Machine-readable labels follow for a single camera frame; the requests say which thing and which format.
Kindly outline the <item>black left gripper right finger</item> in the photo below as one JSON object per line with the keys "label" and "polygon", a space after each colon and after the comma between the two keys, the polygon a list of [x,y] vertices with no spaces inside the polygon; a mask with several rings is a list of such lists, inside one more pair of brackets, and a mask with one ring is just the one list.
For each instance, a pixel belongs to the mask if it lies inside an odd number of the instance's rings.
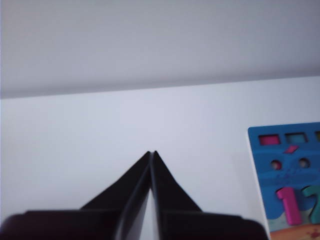
{"label": "black left gripper right finger", "polygon": [[151,191],[160,240],[166,240],[166,212],[202,212],[202,209],[177,183],[157,151],[150,156]]}

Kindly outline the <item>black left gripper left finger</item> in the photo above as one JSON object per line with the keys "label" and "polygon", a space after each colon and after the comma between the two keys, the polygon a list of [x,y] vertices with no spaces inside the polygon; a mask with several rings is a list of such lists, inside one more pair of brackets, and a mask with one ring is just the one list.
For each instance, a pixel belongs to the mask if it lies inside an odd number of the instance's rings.
{"label": "black left gripper left finger", "polygon": [[146,152],[115,183],[80,208],[117,212],[111,227],[111,240],[138,240],[141,236],[150,190],[151,156],[151,152]]}

